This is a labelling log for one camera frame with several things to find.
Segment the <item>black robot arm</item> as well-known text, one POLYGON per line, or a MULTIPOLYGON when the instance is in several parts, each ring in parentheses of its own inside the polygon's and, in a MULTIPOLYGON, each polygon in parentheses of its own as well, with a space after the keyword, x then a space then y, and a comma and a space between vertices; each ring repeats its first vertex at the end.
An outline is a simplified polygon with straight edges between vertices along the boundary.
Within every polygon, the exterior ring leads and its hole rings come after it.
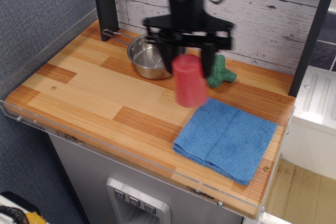
POLYGON ((213 17, 204 9, 204 0, 169 0, 170 14, 143 20, 147 40, 155 44, 168 72, 178 56, 178 47, 201 49, 204 77, 209 77, 220 50, 230 50, 233 23, 213 17))

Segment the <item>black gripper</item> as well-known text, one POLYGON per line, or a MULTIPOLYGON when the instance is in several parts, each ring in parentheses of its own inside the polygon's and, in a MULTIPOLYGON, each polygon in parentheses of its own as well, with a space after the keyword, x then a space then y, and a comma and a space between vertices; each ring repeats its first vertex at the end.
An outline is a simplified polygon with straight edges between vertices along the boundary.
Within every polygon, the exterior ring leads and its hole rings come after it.
POLYGON ((172 61, 185 54, 185 47, 201 48, 204 77, 212 73, 215 53, 232 48, 233 23, 213 17, 204 9, 204 0, 169 0, 170 13, 145 18, 150 40, 158 43, 164 66, 172 74, 172 61))

